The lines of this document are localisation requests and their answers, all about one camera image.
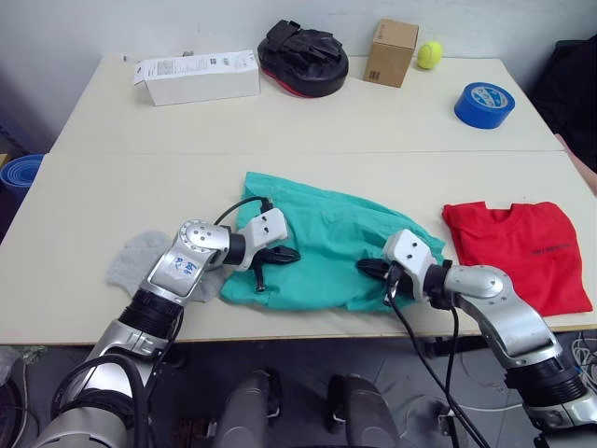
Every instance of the yellow ball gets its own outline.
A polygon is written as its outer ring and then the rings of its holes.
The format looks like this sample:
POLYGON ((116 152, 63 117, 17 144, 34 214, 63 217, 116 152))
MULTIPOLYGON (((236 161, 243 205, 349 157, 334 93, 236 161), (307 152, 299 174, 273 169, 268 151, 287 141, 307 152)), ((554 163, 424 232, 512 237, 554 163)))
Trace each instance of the yellow ball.
POLYGON ((435 40, 431 40, 419 49, 417 65, 421 68, 433 68, 441 59, 441 53, 441 44, 435 40))

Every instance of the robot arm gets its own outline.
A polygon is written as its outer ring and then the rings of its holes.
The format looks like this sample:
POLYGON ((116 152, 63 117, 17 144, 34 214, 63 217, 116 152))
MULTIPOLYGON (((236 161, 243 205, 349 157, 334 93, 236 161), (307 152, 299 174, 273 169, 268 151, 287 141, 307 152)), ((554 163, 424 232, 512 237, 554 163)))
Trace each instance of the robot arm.
POLYGON ((478 322, 507 371, 507 386, 519 391, 535 427, 549 434, 597 425, 597 397, 583 385, 539 313, 516 294, 506 273, 490 266, 439 266, 411 231, 393 235, 383 258, 390 270, 409 276, 416 301, 429 301, 438 309, 456 306, 478 322))
POLYGON ((62 394, 65 404, 61 400, 53 403, 59 411, 51 416, 52 422, 34 448, 50 444, 55 448, 127 446, 126 429, 138 413, 134 404, 139 400, 131 376, 144 387, 145 400, 149 382, 158 374, 157 367, 174 341, 174 328, 203 274, 222 264, 246 271, 262 249, 287 238, 283 213, 270 203, 264 203, 261 212, 238 233, 198 219, 183 223, 172 246, 142 281, 131 304, 110 323, 86 361, 119 360, 129 366, 129 373, 108 362, 75 377, 62 394))

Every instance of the teal shirt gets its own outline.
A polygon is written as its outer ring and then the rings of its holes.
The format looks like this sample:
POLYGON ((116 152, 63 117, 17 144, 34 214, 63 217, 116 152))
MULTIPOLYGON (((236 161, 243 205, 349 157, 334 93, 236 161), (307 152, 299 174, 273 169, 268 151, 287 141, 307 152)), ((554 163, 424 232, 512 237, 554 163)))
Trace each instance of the teal shirt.
MULTIPOLYGON (((282 210, 289 238, 272 246, 297 249, 301 259, 287 265, 264 265, 267 288, 263 292, 255 290, 253 271, 235 272, 220 291, 227 301, 280 310, 387 310, 382 282, 358 271, 356 263, 380 258, 388 237, 403 229, 421 238, 438 263, 443 261, 442 241, 409 217, 372 201, 259 173, 246 175, 243 197, 249 196, 266 196, 282 210)), ((254 202, 240 208, 238 228, 259 214, 259 205, 254 202)), ((398 296, 396 301, 404 306, 413 298, 398 296)))

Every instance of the tape roll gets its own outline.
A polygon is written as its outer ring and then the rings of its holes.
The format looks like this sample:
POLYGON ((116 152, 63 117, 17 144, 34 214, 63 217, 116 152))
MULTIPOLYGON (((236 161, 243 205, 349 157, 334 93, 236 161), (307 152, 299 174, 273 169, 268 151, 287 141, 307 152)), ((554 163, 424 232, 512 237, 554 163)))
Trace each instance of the tape roll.
POLYGON ((499 86, 474 82, 465 87, 456 105, 456 117, 475 128, 497 128, 514 108, 512 95, 499 86))
POLYGON ((23 198, 34 183, 43 158, 41 154, 32 154, 10 161, 0 170, 0 180, 7 190, 23 198))

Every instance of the black cable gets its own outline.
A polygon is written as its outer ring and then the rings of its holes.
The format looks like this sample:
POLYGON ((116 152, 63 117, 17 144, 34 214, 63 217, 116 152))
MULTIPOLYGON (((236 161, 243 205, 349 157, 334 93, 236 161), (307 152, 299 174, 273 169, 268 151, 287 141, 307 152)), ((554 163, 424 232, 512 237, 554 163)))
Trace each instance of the black cable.
POLYGON ((458 329, 460 326, 460 322, 458 320, 458 313, 456 313, 456 309, 452 306, 450 308, 451 316, 454 320, 454 331, 451 336, 451 350, 450 356, 448 357, 448 368, 446 369, 446 394, 450 394, 450 384, 451 384, 451 372, 454 367, 454 357, 456 356, 456 348, 458 345, 458 329))
POLYGON ((96 357, 85 361, 75 367, 74 370, 70 371, 61 381, 54 398, 52 399, 50 408, 50 417, 53 420, 61 413, 62 398, 66 394, 70 384, 73 380, 83 371, 88 371, 94 367, 101 366, 103 364, 117 364, 120 366, 129 380, 132 392, 132 406, 133 421, 134 421, 134 448, 147 448, 147 435, 149 433, 149 421, 147 412, 147 400, 146 394, 143 387, 143 381, 141 375, 137 370, 135 364, 123 355, 111 354, 103 355, 102 357, 96 357))
POLYGON ((28 413, 29 415, 31 415, 35 421, 35 425, 37 426, 37 436, 39 436, 39 431, 41 429, 41 426, 39 424, 39 417, 31 409, 23 408, 22 406, 6 406, 6 405, 0 405, 0 409, 6 409, 6 410, 14 409, 16 411, 21 411, 22 413, 28 413))
POLYGON ((227 217, 230 214, 230 212, 232 212, 233 210, 236 210, 241 205, 244 205, 246 203, 250 203, 252 201, 261 201, 263 207, 265 207, 266 209, 268 207, 268 204, 271 205, 270 200, 268 198, 265 198, 263 196, 251 196, 250 198, 246 198, 246 199, 243 199, 242 201, 238 201, 231 208, 229 208, 228 210, 226 210, 222 215, 220 215, 220 217, 218 219, 216 219, 214 221, 214 225, 217 226, 220 222, 222 222, 222 219, 224 219, 225 217, 227 217))
POLYGON ((158 382, 159 370, 160 370, 161 364, 164 362, 164 358, 166 357, 168 352, 170 352, 170 349, 172 348, 172 346, 174 345, 174 342, 176 341, 176 338, 178 337, 178 333, 180 332, 180 329, 183 326, 183 317, 184 316, 185 316, 185 309, 182 308, 180 310, 180 313, 178 314, 178 318, 176 319, 176 327, 174 327, 174 331, 170 335, 170 338, 168 338, 168 343, 166 343, 166 346, 161 351, 160 357, 154 364, 153 369, 151 370, 151 374, 149 375, 149 381, 147 382, 147 386, 146 386, 147 400, 151 399, 151 395, 153 394, 153 391, 156 388, 156 383, 158 382))
POLYGON ((473 439, 473 441, 475 441, 475 443, 479 447, 481 447, 481 448, 490 448, 489 443, 485 440, 485 438, 479 432, 479 430, 477 429, 477 427, 475 427, 475 425, 473 424, 473 422, 470 421, 470 419, 468 418, 468 416, 461 409, 460 405, 451 396, 451 394, 446 393, 446 387, 445 387, 445 385, 441 383, 441 380, 439 379, 439 377, 437 376, 437 374, 435 373, 435 371, 433 370, 433 368, 429 365, 429 363, 427 362, 427 360, 424 358, 423 353, 421 352, 421 349, 419 348, 419 345, 417 344, 416 336, 414 334, 414 331, 412 330, 412 327, 409 324, 409 321, 402 314, 402 312, 398 309, 398 307, 396 305, 396 294, 392 294, 390 286, 387 287, 387 296, 388 296, 390 305, 392 306, 392 309, 394 310, 394 312, 398 316, 398 319, 400 319, 400 321, 402 322, 402 325, 404 325, 405 329, 407 330, 407 333, 410 336, 410 341, 412 342, 412 346, 414 347, 414 351, 416 352, 416 354, 418 355, 419 359, 421 360, 421 362, 423 363, 423 365, 425 366, 425 368, 427 369, 427 371, 429 372, 429 374, 431 375, 431 377, 434 379, 434 381, 436 382, 436 384, 444 392, 444 395, 446 396, 446 401, 450 405, 451 409, 454 411, 454 414, 456 415, 456 418, 458 418, 458 420, 460 420, 460 423, 462 423, 462 425, 465 428, 466 432, 470 435, 470 437, 473 439))

